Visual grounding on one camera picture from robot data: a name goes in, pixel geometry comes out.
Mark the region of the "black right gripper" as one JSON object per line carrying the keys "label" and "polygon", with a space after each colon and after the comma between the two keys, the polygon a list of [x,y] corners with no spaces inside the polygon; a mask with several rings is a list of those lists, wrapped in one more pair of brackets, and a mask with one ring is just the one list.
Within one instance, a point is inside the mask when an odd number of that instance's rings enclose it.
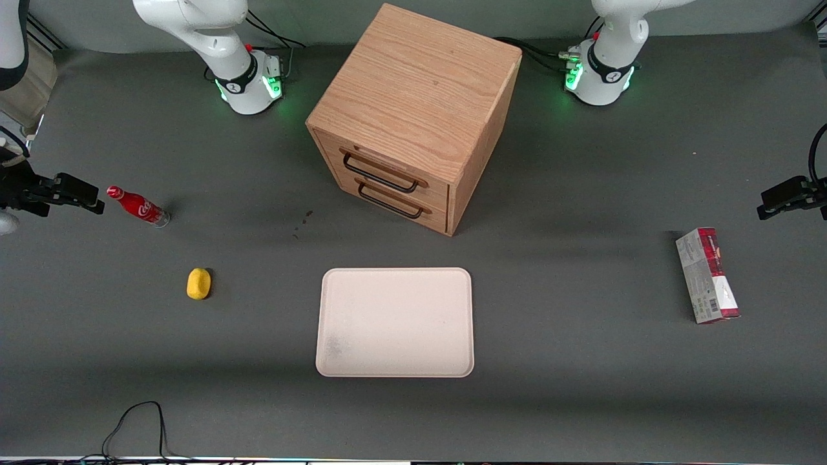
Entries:
{"label": "black right gripper", "polygon": [[46,218],[50,202],[68,204],[102,215],[105,203],[98,198],[99,188],[67,173],[51,178],[39,176],[28,161],[2,162],[2,208],[21,210]]}

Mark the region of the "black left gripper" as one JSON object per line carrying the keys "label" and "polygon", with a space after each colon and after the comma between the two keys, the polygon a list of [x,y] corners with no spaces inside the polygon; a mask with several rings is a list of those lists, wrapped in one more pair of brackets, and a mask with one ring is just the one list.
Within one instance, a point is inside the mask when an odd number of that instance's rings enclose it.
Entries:
{"label": "black left gripper", "polygon": [[763,191],[761,200],[757,216],[762,221],[800,209],[818,209],[823,220],[827,220],[826,177],[809,182],[805,176],[794,176]]}

